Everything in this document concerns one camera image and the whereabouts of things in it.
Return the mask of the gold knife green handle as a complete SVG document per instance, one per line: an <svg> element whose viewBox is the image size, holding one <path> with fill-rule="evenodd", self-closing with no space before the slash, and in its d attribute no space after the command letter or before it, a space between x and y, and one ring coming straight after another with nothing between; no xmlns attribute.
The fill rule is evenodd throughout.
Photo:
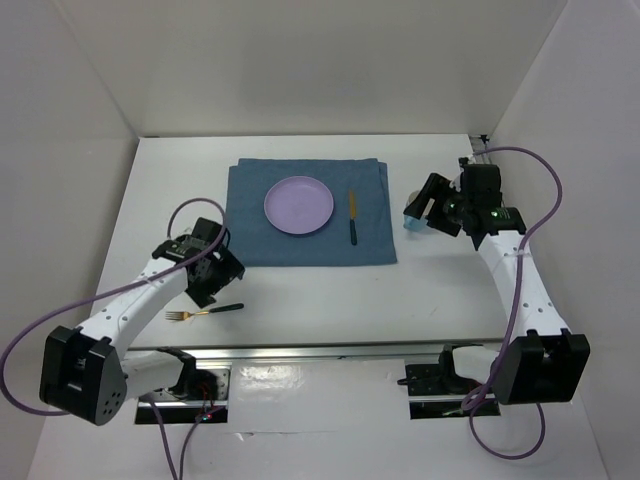
<svg viewBox="0 0 640 480"><path fill-rule="evenodd" d="M357 215L357 207L356 207L356 199L353 190L349 190L348 192L349 199L349 215L350 215L350 242L352 246L356 246L358 244L358 236L356 229L356 215Z"/></svg>

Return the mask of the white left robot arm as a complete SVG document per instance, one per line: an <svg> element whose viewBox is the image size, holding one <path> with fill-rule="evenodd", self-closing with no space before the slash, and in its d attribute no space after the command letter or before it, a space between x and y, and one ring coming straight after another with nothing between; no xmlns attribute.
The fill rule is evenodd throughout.
<svg viewBox="0 0 640 480"><path fill-rule="evenodd" d="M46 338L39 397L45 404L101 426L122 404L158 390L176 399L212 404L215 374L176 347L141 355L128 350L174 298L186 294L205 309L245 268L230 252L231 235L199 218L193 230L161 243L127 289L75 328L59 326Z"/></svg>

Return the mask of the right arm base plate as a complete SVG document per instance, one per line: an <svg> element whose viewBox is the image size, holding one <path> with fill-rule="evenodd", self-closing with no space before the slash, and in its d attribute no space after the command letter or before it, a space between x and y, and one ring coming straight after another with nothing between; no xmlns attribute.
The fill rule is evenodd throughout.
<svg viewBox="0 0 640 480"><path fill-rule="evenodd" d="M469 416L461 408L464 397L480 384L457 377L434 356L405 362L396 384L406 390L412 420L452 419Z"/></svg>

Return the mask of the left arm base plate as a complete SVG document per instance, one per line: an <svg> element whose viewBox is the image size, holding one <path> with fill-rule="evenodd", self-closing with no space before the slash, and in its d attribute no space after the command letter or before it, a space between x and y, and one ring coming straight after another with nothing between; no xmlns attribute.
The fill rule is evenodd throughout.
<svg viewBox="0 0 640 480"><path fill-rule="evenodd" d="M212 386L212 380L209 379L200 382L189 393L178 395L171 390L157 389L149 394L164 424L191 425L203 414L204 424L228 422L231 365L199 361L198 368L210 372L210 376L216 380L216 387Z"/></svg>

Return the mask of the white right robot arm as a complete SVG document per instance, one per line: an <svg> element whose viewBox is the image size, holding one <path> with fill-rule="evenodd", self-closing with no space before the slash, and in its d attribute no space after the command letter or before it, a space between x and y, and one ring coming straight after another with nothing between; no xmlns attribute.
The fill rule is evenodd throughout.
<svg viewBox="0 0 640 480"><path fill-rule="evenodd" d="M463 402L469 411L488 394L503 405L564 403L577 389L590 355L585 335L570 331L553 306L529 248L533 229L502 203L498 166L462 164L449 180L432 173L403 211L406 225L450 236L465 233L488 267L508 316L497 356L465 347L440 363L436 379L448 392L479 382Z"/></svg>

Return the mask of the light blue cup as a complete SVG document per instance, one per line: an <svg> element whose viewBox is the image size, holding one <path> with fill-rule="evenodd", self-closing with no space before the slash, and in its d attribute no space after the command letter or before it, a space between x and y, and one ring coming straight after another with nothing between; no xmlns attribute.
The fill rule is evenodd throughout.
<svg viewBox="0 0 640 480"><path fill-rule="evenodd" d="M418 190L413 191L406 201L405 208L408 208L416 203L419 197L420 192ZM417 217L403 213L403 227L413 233L423 233L427 228L426 212L427 204L424 205L424 208L420 211Z"/></svg>

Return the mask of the lilac plastic plate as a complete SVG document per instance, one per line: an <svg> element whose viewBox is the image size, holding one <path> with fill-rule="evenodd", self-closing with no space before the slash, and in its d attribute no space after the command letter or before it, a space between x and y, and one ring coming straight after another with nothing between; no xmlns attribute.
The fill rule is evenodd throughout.
<svg viewBox="0 0 640 480"><path fill-rule="evenodd" d="M289 235L316 232L330 220L333 211L329 188L308 176L287 177L273 185L264 198L269 223Z"/></svg>

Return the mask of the gold fork green handle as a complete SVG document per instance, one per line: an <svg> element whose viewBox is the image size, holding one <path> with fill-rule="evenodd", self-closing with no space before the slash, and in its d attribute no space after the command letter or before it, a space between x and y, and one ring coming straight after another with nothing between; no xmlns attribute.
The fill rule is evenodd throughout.
<svg viewBox="0 0 640 480"><path fill-rule="evenodd" d="M197 312L166 311L165 319L171 322L183 322L198 316L207 316L207 315L213 315L218 313L238 311L238 310L242 310L244 307L245 305L243 303L234 303L234 304L229 304L224 306L213 307L213 308L209 308L209 309L201 310Z"/></svg>

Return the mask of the blue cloth placemat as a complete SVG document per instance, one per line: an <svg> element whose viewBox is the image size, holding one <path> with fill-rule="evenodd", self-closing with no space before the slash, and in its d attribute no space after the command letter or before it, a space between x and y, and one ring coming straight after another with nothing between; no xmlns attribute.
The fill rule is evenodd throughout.
<svg viewBox="0 0 640 480"><path fill-rule="evenodd" d="M251 159L229 169L230 249L247 267L396 263L388 167L376 158Z"/></svg>

